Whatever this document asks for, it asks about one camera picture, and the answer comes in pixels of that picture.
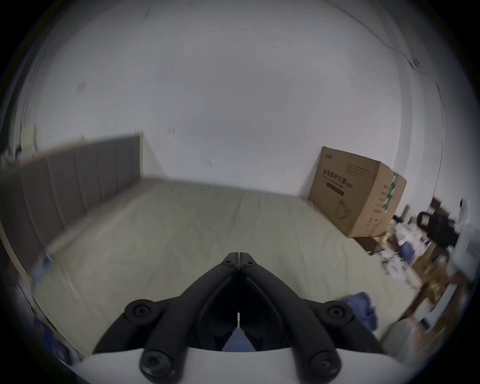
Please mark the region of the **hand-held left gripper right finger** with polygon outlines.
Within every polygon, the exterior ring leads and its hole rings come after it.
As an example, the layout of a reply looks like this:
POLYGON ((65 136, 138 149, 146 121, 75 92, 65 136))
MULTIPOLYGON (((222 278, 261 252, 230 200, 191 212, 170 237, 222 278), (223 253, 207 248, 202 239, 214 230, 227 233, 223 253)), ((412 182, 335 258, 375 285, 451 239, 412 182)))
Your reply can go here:
POLYGON ((330 383, 341 372, 338 348, 385 355, 368 327, 343 301, 300 298, 251 255, 238 254, 239 327, 255 351, 290 347, 302 383, 330 383))

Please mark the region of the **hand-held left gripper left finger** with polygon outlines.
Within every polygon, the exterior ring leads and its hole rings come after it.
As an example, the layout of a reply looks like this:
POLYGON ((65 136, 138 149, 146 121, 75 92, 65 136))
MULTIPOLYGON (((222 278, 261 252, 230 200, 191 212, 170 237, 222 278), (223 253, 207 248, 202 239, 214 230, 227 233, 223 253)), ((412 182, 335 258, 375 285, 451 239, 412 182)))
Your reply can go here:
POLYGON ((93 355, 143 349, 140 372, 152 383, 179 383, 190 347, 222 351, 238 326, 239 253, 181 295, 130 302, 100 338, 93 355))

